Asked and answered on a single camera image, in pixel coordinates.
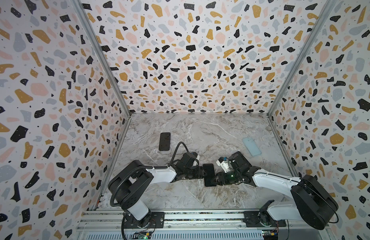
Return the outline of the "black phone case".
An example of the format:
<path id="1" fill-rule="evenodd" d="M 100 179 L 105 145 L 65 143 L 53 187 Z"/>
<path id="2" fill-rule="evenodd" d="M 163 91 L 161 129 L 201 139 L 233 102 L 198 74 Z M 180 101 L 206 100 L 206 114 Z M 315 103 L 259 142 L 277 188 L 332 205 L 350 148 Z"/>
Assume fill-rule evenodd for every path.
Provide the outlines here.
<path id="1" fill-rule="evenodd" d="M 159 141 L 159 151 L 169 151 L 171 146 L 171 133 L 161 133 Z"/>

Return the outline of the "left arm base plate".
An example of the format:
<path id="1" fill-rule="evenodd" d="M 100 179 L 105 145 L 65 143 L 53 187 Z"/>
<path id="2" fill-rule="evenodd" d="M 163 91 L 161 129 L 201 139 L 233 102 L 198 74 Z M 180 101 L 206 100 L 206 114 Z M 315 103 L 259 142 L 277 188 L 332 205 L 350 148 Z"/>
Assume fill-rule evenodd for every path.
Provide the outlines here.
<path id="1" fill-rule="evenodd" d="M 123 224 L 125 229 L 162 229 L 164 227 L 164 212 L 149 212 L 141 220 L 137 220 L 132 215 L 125 215 Z"/>

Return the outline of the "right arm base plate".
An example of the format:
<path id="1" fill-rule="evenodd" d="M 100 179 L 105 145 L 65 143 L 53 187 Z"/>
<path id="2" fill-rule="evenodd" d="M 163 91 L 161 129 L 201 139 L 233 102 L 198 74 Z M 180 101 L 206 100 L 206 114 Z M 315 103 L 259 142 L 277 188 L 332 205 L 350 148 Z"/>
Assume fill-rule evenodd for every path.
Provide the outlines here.
<path id="1" fill-rule="evenodd" d="M 276 221 L 267 212 L 245 211 L 243 222 L 248 228 L 286 227 L 286 221 Z"/>

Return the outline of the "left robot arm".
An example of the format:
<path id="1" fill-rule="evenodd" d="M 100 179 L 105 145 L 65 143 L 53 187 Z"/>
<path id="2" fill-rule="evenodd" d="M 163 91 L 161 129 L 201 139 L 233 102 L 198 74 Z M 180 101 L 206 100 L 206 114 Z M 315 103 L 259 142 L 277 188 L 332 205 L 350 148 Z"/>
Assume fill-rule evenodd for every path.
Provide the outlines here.
<path id="1" fill-rule="evenodd" d="M 108 183 L 110 206 L 121 208 L 137 221 L 146 220 L 151 210 L 141 197 L 150 185 L 203 179 L 205 175 L 197 153 L 186 152 L 165 166 L 148 166 L 134 160 Z"/>

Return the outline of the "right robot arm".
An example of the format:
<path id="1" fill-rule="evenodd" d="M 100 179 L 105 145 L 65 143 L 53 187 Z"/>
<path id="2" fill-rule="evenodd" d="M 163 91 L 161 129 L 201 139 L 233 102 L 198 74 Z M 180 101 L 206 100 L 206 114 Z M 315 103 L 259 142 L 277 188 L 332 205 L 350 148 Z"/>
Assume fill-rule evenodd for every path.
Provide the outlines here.
<path id="1" fill-rule="evenodd" d="M 256 215 L 250 216 L 248 224 L 271 227 L 278 221 L 304 221 L 316 230 L 323 230 L 337 217 L 338 204 L 324 187 L 311 175 L 288 177 L 253 166 L 241 152 L 229 158 L 219 158 L 217 165 L 223 168 L 212 172 L 212 185 L 227 186 L 246 184 L 270 189 L 284 195 L 287 201 L 267 201 Z"/>

